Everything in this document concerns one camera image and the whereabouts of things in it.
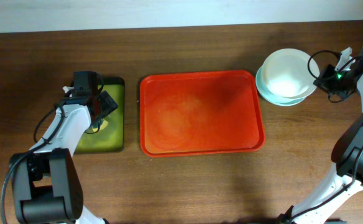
brown wooden surface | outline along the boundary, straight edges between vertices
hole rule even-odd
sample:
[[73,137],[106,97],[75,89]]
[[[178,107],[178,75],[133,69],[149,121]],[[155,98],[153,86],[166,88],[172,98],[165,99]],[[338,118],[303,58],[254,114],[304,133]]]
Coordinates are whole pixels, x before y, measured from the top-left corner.
[[[156,73],[255,74],[278,49],[350,46],[355,55],[362,44],[363,21],[0,34],[0,190],[10,156],[31,147],[35,125],[73,71],[94,70],[125,79],[126,110],[123,152],[74,157],[91,211],[111,223],[275,218],[324,177],[334,143],[360,115],[357,95],[331,104],[316,90],[291,107],[260,98],[267,138],[260,151],[153,159],[139,147],[138,82]],[[322,67],[327,59],[316,61]],[[15,223],[10,189],[6,211]],[[363,192],[333,217],[363,223]]]

wood grain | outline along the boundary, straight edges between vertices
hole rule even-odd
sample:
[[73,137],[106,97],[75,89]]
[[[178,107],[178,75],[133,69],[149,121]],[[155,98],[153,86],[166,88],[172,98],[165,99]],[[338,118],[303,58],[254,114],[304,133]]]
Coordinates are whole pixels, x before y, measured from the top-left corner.
[[[359,97],[331,104],[316,90],[291,107],[260,98],[267,138],[260,151],[153,159],[139,147],[139,80],[230,69],[255,74],[278,49],[312,54],[350,46],[357,54],[362,44],[363,21],[0,34],[0,190],[9,158],[32,145],[35,125],[72,73],[94,70],[125,79],[125,147],[74,157],[90,210],[111,223],[275,218],[324,177],[334,143],[360,115]],[[316,58],[321,67],[329,60]],[[6,209],[15,223],[11,195]],[[363,223],[363,192],[333,217]]]

white wall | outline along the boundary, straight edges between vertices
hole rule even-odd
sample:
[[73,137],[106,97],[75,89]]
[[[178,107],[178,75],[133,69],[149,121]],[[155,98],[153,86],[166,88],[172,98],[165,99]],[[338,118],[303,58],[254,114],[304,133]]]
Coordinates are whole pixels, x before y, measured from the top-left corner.
[[0,32],[363,19],[363,0],[0,0]]

light blue plate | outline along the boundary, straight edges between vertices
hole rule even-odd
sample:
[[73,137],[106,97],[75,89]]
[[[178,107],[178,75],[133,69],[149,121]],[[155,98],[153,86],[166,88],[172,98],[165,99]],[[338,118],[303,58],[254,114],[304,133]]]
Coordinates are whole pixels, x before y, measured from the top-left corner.
[[263,83],[262,67],[260,67],[256,73],[256,87],[265,100],[278,106],[293,106],[302,102],[305,99],[300,98],[297,100],[291,100],[288,98],[274,95]]

red tray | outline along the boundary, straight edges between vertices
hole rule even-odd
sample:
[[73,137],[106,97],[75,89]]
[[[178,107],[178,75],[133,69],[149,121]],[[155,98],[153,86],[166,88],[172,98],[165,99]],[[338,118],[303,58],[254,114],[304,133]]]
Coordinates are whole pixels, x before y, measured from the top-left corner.
[[245,70],[150,75],[140,84],[140,144],[149,156],[251,152],[264,141]]

